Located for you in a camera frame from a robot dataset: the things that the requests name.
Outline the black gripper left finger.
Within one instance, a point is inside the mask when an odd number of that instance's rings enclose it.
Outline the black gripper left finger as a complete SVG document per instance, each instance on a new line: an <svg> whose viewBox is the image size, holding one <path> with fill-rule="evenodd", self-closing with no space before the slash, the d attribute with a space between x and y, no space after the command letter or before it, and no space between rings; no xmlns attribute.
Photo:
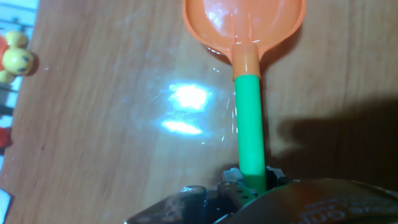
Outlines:
<svg viewBox="0 0 398 224"><path fill-rule="evenodd" d="M230 168L222 173L222 182L217 185L216 208L222 214L235 214L258 198L257 190L250 189L241 171Z"/></svg>

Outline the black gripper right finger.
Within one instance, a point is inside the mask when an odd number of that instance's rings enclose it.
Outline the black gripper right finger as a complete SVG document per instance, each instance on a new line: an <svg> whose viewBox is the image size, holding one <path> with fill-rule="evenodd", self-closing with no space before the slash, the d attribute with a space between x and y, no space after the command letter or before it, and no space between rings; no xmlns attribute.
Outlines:
<svg viewBox="0 0 398 224"><path fill-rule="evenodd" d="M266 167L266 187L267 190L272 190L289 184L289 179L285 176L279 168Z"/></svg>

